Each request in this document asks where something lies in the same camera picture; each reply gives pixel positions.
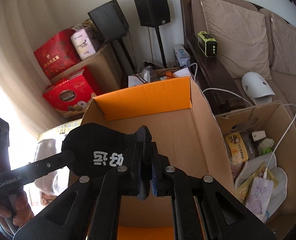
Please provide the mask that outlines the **black cloth with white print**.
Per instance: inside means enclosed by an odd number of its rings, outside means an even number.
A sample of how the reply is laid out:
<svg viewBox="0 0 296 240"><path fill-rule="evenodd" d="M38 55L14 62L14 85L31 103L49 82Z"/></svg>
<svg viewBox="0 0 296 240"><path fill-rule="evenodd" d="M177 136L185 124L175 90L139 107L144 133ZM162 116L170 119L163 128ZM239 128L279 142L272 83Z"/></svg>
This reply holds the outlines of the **black cloth with white print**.
<svg viewBox="0 0 296 240"><path fill-rule="evenodd" d="M145 200L152 179L151 142L146 126L125 134L92 122L70 131L61 150L74 153L75 160L68 168L77 176L99 178L112 168L126 166L131 171L137 198Z"/></svg>

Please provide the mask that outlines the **orange cardboard box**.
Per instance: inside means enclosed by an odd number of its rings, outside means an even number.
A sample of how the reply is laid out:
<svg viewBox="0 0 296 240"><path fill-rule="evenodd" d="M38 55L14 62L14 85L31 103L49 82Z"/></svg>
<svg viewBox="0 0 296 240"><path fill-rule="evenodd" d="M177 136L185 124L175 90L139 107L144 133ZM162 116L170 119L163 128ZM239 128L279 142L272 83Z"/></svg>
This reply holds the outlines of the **orange cardboard box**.
<svg viewBox="0 0 296 240"><path fill-rule="evenodd" d="M228 155L209 103L190 78L170 79L118 90L94 99L81 125L96 123L131 134L146 126L158 152L187 175L220 176ZM152 197L140 207L131 197L121 204L117 239L175 238L171 197Z"/></svg>

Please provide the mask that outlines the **floral purple pouch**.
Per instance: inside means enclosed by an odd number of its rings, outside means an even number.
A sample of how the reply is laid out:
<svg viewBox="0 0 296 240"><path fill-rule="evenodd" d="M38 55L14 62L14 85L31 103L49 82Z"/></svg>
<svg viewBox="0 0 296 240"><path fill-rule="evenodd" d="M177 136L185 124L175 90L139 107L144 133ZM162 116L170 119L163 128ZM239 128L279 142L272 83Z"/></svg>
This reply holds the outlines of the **floral purple pouch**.
<svg viewBox="0 0 296 240"><path fill-rule="evenodd" d="M255 177L245 200L245 207L247 207L262 222L264 221L268 204L271 199L273 186L273 180Z"/></svg>

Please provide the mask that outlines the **yellow snack jar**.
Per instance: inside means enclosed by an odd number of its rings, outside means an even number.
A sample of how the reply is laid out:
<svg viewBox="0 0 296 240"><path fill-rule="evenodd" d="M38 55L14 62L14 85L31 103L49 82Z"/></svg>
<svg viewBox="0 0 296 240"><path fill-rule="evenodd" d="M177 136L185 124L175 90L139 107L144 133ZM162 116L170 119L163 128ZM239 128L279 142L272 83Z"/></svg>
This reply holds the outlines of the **yellow snack jar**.
<svg viewBox="0 0 296 240"><path fill-rule="evenodd" d="M242 129L225 136L228 157L232 165L240 165L255 158L255 148L250 133Z"/></svg>

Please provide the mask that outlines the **open brown cardboard box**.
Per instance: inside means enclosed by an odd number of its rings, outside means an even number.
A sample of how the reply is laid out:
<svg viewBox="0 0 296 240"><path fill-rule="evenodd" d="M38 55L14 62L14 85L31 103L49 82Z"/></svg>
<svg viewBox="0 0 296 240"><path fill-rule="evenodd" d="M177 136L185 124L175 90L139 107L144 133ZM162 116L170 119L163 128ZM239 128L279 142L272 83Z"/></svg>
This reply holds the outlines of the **open brown cardboard box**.
<svg viewBox="0 0 296 240"><path fill-rule="evenodd" d="M258 161L248 161L237 179L232 178L230 164L226 168L217 168L220 176L217 180L233 193L259 166L270 160L269 170L278 179L272 200L282 201L277 209L268 209L270 214L266 226L276 234L277 239L286 239L287 234L296 225L296 128L281 102L239 109L217 115L216 121L223 135L235 130L246 129L249 132L264 130L267 137L279 146L273 157L263 156Z"/></svg>

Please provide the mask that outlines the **white curtain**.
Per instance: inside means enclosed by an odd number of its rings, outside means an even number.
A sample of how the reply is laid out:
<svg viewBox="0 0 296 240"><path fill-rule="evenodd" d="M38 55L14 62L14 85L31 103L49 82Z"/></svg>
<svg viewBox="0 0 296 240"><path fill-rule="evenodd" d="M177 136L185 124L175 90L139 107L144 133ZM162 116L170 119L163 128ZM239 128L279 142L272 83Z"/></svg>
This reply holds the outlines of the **white curtain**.
<svg viewBox="0 0 296 240"><path fill-rule="evenodd" d="M0 87L34 136L62 121L43 98L51 82L34 55L58 32L46 0L0 0Z"/></svg>

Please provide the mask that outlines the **red Ferrero Collection gift bag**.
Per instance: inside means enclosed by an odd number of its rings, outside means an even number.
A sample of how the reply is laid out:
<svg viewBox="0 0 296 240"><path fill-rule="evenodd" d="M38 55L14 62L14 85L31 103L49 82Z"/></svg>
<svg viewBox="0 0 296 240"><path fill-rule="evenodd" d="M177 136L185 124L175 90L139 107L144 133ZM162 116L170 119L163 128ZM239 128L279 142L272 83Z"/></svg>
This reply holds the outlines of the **red Ferrero Collection gift bag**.
<svg viewBox="0 0 296 240"><path fill-rule="evenodd" d="M104 92L87 66L48 87L43 98L64 118L86 111L92 99Z"/></svg>

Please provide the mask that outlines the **brown sofa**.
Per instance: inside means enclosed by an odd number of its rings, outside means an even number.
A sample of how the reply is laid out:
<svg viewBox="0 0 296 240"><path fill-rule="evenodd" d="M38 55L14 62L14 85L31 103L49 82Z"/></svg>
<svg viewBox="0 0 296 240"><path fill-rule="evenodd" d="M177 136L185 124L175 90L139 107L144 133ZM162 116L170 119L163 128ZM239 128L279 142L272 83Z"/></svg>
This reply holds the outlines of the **brown sofa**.
<svg viewBox="0 0 296 240"><path fill-rule="evenodd" d="M272 100L296 105L296 27L244 0L180 2L184 44L214 88L216 113L245 107L241 82L248 72L268 82Z"/></svg>

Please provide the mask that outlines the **white dome device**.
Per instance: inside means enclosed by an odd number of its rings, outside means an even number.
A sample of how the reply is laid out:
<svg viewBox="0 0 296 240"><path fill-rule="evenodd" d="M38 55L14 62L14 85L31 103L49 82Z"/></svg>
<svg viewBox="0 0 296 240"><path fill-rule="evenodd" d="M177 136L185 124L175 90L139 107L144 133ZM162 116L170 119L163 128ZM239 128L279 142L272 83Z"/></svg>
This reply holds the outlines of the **white dome device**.
<svg viewBox="0 0 296 240"><path fill-rule="evenodd" d="M255 105L271 103L275 96L268 82L256 72L248 72L243 75L241 85L246 95Z"/></svg>

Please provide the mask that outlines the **brown cardboard box under bags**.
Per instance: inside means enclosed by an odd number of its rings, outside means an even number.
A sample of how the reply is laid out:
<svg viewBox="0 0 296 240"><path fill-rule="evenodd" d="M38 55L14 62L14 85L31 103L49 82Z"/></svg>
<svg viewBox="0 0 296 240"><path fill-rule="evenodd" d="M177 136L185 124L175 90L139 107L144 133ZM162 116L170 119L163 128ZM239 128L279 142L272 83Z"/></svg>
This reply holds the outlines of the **brown cardboard box under bags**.
<svg viewBox="0 0 296 240"><path fill-rule="evenodd" d="M51 79L52 85L87 66L104 94L121 88L122 71L110 45Z"/></svg>

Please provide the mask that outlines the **red tea gift bag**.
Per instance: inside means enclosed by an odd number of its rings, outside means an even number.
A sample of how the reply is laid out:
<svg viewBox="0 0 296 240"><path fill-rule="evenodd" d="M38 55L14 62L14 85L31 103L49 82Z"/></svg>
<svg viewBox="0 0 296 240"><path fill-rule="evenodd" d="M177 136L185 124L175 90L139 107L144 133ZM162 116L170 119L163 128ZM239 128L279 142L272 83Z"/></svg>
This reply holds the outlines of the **red tea gift bag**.
<svg viewBox="0 0 296 240"><path fill-rule="evenodd" d="M75 32L73 29L65 29L34 51L39 65L49 80L81 62L70 39Z"/></svg>

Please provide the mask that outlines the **white tissue pack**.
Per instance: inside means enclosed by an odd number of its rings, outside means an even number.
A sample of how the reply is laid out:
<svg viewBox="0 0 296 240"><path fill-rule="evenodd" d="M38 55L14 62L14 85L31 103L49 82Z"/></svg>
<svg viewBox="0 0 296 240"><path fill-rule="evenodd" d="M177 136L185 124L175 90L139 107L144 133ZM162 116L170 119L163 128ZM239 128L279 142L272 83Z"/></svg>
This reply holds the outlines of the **white tissue pack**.
<svg viewBox="0 0 296 240"><path fill-rule="evenodd" d="M70 39L81 60L94 55L100 47L94 29L90 26L74 32Z"/></svg>

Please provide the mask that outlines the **beige sofa cushion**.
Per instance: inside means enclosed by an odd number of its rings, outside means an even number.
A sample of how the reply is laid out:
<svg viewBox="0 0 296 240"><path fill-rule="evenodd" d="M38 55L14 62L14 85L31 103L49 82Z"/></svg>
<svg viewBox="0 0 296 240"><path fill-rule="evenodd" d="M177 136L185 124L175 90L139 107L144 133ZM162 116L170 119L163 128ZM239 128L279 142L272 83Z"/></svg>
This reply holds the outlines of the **beige sofa cushion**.
<svg viewBox="0 0 296 240"><path fill-rule="evenodd" d="M296 76L296 30L275 14L271 15L270 26L273 42L271 69Z"/></svg>
<svg viewBox="0 0 296 240"><path fill-rule="evenodd" d="M218 43L217 58L234 79L256 72L271 79L265 16L222 0L200 0L207 33Z"/></svg>

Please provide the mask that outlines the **left black speaker on stand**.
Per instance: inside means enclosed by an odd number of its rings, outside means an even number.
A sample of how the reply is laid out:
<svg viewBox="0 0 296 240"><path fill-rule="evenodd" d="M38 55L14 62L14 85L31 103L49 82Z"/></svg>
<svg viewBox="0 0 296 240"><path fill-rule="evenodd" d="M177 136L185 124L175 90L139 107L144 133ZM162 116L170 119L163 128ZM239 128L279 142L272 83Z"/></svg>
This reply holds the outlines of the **left black speaker on stand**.
<svg viewBox="0 0 296 240"><path fill-rule="evenodd" d="M128 63L134 74L137 73L136 67L124 44L123 37L129 33L129 25L121 10L117 0L111 0L88 12L94 26L100 33L100 38L109 43L117 40L123 50Z"/></svg>

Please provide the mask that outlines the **black speaker on stand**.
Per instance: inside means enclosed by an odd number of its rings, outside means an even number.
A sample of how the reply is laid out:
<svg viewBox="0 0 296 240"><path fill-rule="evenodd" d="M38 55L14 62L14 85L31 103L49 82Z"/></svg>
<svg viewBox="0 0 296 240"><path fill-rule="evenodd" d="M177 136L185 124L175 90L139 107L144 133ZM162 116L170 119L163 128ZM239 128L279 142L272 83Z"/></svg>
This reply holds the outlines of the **black speaker on stand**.
<svg viewBox="0 0 296 240"><path fill-rule="evenodd" d="M117 0L111 0L88 12L94 26L100 33L100 38L109 43L117 40L123 50L128 63L134 74L137 73L136 67L124 44L123 37L129 33L129 25L121 10Z"/></svg>
<svg viewBox="0 0 296 240"><path fill-rule="evenodd" d="M171 22L168 0L134 0L134 2L140 25L155 29L163 67L166 68L166 58L159 27Z"/></svg>

